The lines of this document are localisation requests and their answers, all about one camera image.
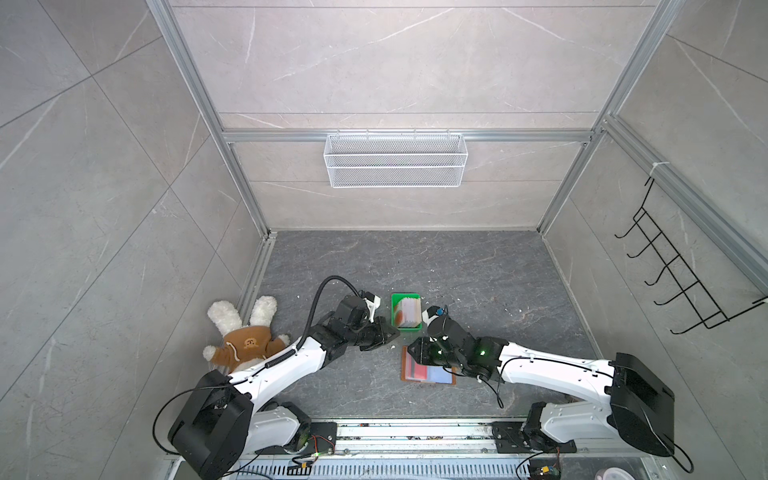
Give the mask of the green plastic card tray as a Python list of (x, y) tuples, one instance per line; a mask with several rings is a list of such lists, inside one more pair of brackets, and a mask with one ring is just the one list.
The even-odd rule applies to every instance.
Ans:
[(422, 328), (421, 296), (416, 293), (391, 294), (391, 324), (401, 331)]

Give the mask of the brown leather card holder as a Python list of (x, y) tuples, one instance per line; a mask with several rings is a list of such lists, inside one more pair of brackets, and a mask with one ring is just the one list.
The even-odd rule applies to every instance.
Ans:
[(439, 366), (426, 366), (417, 363), (407, 348), (402, 349), (401, 380), (405, 382), (455, 385), (456, 377), (452, 372)]

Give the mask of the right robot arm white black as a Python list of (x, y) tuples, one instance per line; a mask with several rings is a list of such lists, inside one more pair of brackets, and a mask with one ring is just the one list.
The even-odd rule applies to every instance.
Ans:
[(531, 406), (520, 428), (529, 448), (552, 451), (578, 440), (622, 440), (650, 455), (674, 455), (674, 393), (637, 357), (566, 357), (498, 337), (475, 337), (442, 308), (431, 307), (423, 317), (425, 335), (407, 348), (418, 364), (493, 390), (503, 383), (526, 384), (574, 397), (572, 403)]

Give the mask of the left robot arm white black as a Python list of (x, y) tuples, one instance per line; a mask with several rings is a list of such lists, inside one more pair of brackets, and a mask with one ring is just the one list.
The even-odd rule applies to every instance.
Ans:
[(169, 430), (170, 444), (202, 479), (222, 478), (244, 453), (299, 449), (309, 419), (292, 404), (272, 407), (270, 401), (348, 347), (370, 351), (396, 338), (398, 330), (376, 313), (380, 304), (370, 292), (348, 295), (306, 336), (290, 342), (271, 330), (274, 297), (258, 298), (248, 322), (231, 303), (215, 302), (208, 317), (222, 342), (204, 350), (215, 368), (191, 389)]

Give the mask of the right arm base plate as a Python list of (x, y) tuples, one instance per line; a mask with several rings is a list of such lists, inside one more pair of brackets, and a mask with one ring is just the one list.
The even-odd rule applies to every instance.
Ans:
[(496, 421), (490, 424), (491, 436), (498, 454), (517, 453), (576, 453), (573, 440), (557, 443), (541, 433), (530, 433), (520, 421)]

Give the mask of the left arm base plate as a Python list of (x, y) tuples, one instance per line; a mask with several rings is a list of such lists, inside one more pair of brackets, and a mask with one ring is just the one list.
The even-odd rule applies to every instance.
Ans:
[(261, 451), (266, 455), (310, 456), (331, 454), (335, 451), (338, 424), (336, 422), (313, 422), (299, 429), (293, 439), (284, 446), (271, 446)]

